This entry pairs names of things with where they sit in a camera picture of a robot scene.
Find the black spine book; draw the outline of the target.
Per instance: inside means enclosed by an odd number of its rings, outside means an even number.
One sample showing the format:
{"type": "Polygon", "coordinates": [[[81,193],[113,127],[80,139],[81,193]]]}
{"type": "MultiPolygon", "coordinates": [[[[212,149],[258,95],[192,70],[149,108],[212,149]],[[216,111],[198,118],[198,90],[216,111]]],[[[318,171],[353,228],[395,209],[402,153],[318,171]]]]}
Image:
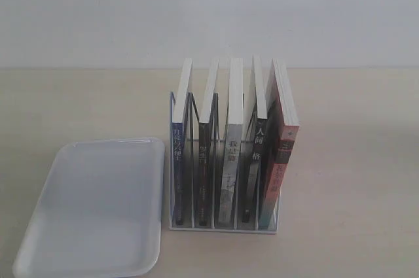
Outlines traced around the black spine book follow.
{"type": "Polygon", "coordinates": [[[248,223],[255,210],[259,166],[263,158],[268,111],[260,56],[252,57],[251,76],[246,97],[244,137],[244,190],[242,222],[248,223]]]}

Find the blue spine book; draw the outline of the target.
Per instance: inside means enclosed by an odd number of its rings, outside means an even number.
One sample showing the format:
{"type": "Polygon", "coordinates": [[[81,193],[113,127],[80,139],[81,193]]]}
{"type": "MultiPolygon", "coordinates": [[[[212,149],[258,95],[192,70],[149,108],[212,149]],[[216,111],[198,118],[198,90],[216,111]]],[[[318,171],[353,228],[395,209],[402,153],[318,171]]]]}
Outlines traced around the blue spine book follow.
{"type": "Polygon", "coordinates": [[[173,190],[174,190],[174,222],[182,226],[183,213],[183,174],[185,148],[185,122],[188,112],[189,84],[191,81],[192,58],[183,62],[181,76],[172,110],[172,155],[173,155],[173,190]]]}

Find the red spine book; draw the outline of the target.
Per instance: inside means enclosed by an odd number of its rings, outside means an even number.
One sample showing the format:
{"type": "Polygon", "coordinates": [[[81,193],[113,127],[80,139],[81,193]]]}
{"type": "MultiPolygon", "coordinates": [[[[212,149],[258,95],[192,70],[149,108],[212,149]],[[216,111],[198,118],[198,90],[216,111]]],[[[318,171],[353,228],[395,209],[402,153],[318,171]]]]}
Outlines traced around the red spine book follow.
{"type": "Polygon", "coordinates": [[[275,58],[267,86],[267,164],[261,180],[258,229],[272,231],[278,225],[278,200],[300,124],[287,67],[275,58]]]}

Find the grey white spine book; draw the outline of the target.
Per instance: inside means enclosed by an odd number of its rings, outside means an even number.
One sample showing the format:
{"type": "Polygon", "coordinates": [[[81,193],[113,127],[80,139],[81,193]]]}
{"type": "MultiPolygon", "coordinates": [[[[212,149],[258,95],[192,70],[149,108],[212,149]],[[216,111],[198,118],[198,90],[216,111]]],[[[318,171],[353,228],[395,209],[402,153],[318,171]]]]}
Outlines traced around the grey white spine book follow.
{"type": "Polygon", "coordinates": [[[232,58],[230,60],[228,80],[227,119],[218,216],[218,223],[223,226],[230,224],[232,220],[243,123],[243,60],[241,58],[232,58]]]}

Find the white plastic tray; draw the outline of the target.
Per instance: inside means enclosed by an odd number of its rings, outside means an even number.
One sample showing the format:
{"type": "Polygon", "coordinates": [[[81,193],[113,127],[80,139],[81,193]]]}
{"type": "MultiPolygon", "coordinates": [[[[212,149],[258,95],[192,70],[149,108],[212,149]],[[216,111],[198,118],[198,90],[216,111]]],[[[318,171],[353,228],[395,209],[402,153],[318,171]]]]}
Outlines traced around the white plastic tray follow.
{"type": "Polygon", "coordinates": [[[160,254],[164,143],[62,147],[18,249],[15,277],[137,277],[160,254]]]}

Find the dark brown spine book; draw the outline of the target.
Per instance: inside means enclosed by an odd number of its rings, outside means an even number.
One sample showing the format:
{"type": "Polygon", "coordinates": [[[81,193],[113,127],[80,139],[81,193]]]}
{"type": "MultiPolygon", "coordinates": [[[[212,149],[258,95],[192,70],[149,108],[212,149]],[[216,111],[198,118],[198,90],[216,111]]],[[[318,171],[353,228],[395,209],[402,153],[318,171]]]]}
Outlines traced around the dark brown spine book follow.
{"type": "Polygon", "coordinates": [[[199,115],[199,150],[198,150],[198,174],[199,174],[199,193],[197,201],[198,225],[207,226],[208,223],[208,201],[210,189],[210,146],[212,121],[211,114],[213,109],[213,95],[217,82],[217,71],[219,60],[213,59],[208,71],[204,98],[199,115]]]}

